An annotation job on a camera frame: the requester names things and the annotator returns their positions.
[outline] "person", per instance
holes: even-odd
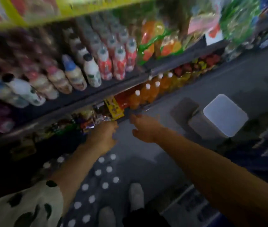
[[[165,150],[199,192],[234,225],[268,226],[268,183],[227,158],[163,127],[155,118],[131,115],[130,122],[136,127],[132,131],[134,137],[146,143],[156,143]],[[0,227],[57,226],[94,162],[115,145],[112,135],[117,128],[116,122],[99,124],[47,181],[0,198]],[[130,187],[130,201],[132,210],[136,211],[130,214],[131,220],[124,219],[125,227],[137,226],[139,218],[135,220],[135,217],[140,216],[143,221],[148,215],[157,217],[159,226],[163,226],[163,217],[144,211],[143,191],[138,183]],[[114,225],[113,210],[103,208],[99,213],[99,226]]]

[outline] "spotted shirt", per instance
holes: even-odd
[[[56,227],[61,221],[63,196],[54,181],[0,198],[0,227]]]

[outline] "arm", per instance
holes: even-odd
[[[117,127],[117,122],[99,124],[88,136],[87,141],[79,145],[71,158],[49,178],[57,183],[63,195],[63,214],[68,211],[76,191],[93,164],[115,145],[112,134]]]
[[[268,226],[268,183],[227,158],[164,128],[146,115],[131,116],[133,135],[156,143],[195,187],[238,226]]]

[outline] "gray floor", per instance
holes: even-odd
[[[201,107],[207,105],[218,94],[225,94],[237,103],[250,118],[268,111],[268,49],[253,56],[221,67],[220,75],[205,76],[194,85],[182,88],[168,100],[164,100],[148,111],[147,115],[159,118],[159,121],[184,136],[189,136],[170,112],[179,106],[185,97],[191,98]],[[112,153],[118,156],[115,174],[121,183],[115,184],[102,194],[99,206],[113,208],[117,226],[129,210],[128,187],[131,182],[140,182],[145,193],[145,202],[150,201],[180,178],[185,180],[183,172],[174,161],[157,145],[143,143],[132,136],[133,125],[124,121],[119,125],[115,138],[117,145]],[[172,227],[184,226],[185,220],[171,223]]]

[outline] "white shoe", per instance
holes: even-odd
[[[139,183],[132,183],[130,185],[129,200],[131,203],[131,211],[145,207],[143,189]]]
[[[106,206],[99,211],[98,227],[116,227],[116,219],[111,207]]]

